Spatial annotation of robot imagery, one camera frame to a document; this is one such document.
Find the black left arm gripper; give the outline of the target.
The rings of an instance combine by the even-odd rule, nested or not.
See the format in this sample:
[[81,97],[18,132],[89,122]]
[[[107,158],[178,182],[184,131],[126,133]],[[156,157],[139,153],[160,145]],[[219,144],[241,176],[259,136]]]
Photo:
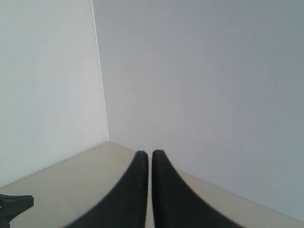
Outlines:
[[9,228],[10,222],[19,214],[34,206],[31,195],[9,196],[0,195],[0,227]]

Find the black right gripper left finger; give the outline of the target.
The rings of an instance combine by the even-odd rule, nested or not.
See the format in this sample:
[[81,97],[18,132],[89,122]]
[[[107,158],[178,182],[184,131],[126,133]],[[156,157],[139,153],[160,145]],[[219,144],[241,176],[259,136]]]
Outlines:
[[67,228],[143,228],[146,222],[149,159],[137,151],[116,185]]

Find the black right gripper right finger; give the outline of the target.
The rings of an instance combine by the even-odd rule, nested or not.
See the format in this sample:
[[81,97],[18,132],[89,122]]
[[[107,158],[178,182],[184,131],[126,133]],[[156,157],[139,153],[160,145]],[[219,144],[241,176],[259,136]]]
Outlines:
[[152,209],[156,228],[240,228],[201,199],[165,151],[152,153]]

